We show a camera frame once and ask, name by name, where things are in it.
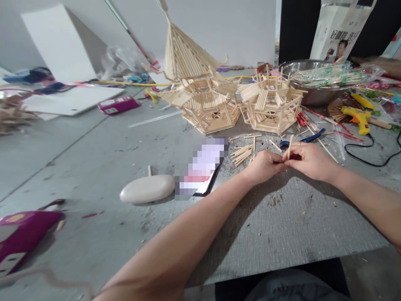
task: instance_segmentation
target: pile of wood sticks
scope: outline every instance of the pile of wood sticks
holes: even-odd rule
[[[235,167],[238,167],[242,162],[244,162],[252,154],[253,150],[253,144],[249,144],[232,153],[231,159],[235,164]]]

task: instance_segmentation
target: forearm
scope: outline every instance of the forearm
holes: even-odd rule
[[[127,281],[143,291],[183,288],[226,219],[252,187],[241,173],[222,184],[155,235],[105,288]]]
[[[401,196],[362,176],[338,167],[330,183],[340,189],[397,247],[401,247]]]

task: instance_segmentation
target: hand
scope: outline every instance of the hand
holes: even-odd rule
[[[295,168],[308,177],[330,182],[340,168],[321,149],[312,143],[302,143],[291,148],[290,160],[284,162],[285,166]]]
[[[253,185],[265,182],[278,172],[284,171],[282,158],[266,150],[258,152],[252,163],[241,172]]]

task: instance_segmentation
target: dark pants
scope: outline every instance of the dark pants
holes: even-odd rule
[[[318,277],[332,289],[350,297],[343,266],[339,258],[317,261],[294,268]],[[216,301],[244,301],[256,284],[268,274],[269,272],[217,282],[215,284]]]

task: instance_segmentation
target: white rubber tool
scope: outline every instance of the white rubber tool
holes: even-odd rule
[[[170,175],[152,176],[149,165],[149,176],[128,183],[120,193],[124,203],[141,204],[163,199],[169,196],[175,187],[174,177]]]

